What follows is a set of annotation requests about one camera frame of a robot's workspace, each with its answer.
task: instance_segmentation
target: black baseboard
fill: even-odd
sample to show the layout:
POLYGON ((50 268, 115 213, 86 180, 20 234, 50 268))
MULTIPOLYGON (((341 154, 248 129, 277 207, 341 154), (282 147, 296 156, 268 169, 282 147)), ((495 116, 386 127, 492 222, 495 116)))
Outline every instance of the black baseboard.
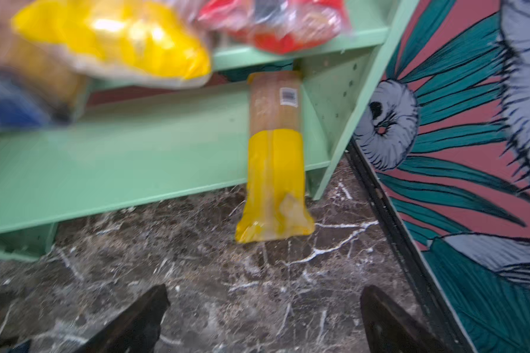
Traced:
POLYGON ((434 283, 420 258, 418 250, 410 241, 403 223, 381 188, 379 180, 353 140, 347 145, 346 158, 357 180, 367 190, 371 198, 371 208, 387 235, 391 249, 403 268, 414 295, 428 318, 429 329, 453 352, 473 351, 471 344, 457 325, 452 311, 440 294, 438 286, 434 283))

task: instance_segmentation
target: mural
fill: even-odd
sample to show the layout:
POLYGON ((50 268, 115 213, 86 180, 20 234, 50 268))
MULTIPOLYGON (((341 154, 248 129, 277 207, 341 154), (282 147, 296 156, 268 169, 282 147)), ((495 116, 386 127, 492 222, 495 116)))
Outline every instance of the mural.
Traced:
POLYGON ((354 139, 479 352, 530 352, 530 0, 421 0, 354 139))

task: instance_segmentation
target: shelf board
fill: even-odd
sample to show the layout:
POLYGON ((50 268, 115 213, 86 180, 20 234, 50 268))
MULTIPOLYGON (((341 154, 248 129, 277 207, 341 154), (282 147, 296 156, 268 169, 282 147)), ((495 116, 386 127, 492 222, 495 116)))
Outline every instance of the shelf board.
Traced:
MULTIPOLYGON (((303 89, 307 170, 330 163, 303 89)), ((241 82, 104 104, 66 129, 0 136, 0 233, 246 181, 241 82)))
MULTIPOLYGON (((243 44, 218 47, 213 54, 214 72, 238 67, 272 63, 275 61, 303 58, 305 56, 370 47, 384 43, 389 32, 388 14, 392 0, 347 0, 352 30, 328 43, 310 50, 287 55, 275 55, 243 44)), ((95 90, 107 90, 133 85, 129 81, 103 81, 95 83, 95 90)))

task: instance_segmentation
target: yellow package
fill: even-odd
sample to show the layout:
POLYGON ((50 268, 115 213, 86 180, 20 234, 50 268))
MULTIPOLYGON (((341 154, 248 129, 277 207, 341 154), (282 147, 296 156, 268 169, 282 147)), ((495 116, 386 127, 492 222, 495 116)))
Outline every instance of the yellow package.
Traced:
POLYGON ((211 75, 205 35, 188 25, 200 2, 35 0, 14 16, 12 26, 30 41, 55 45, 55 52, 80 72, 192 88, 211 75))
POLYGON ((236 241, 311 234, 314 220, 304 205, 300 77, 294 71, 262 72, 249 83, 247 200, 236 241))

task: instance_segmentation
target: plastic package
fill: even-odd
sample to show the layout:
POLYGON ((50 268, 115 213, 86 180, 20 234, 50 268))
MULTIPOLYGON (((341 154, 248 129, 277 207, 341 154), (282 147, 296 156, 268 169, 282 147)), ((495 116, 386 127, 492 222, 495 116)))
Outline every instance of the plastic package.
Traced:
POLYGON ((67 124, 80 114, 88 78, 14 34, 20 1, 0 1, 0 131, 67 124))
POLYGON ((85 74, 194 88, 212 71, 205 32, 191 25, 202 1, 35 0, 12 25, 85 74))
POLYGON ((300 76, 294 71, 260 72, 249 83, 247 200, 236 241, 311 234, 314 220, 304 205, 300 76))
POLYGON ((318 46, 349 27, 344 0, 210 0, 198 20, 276 54, 318 46))

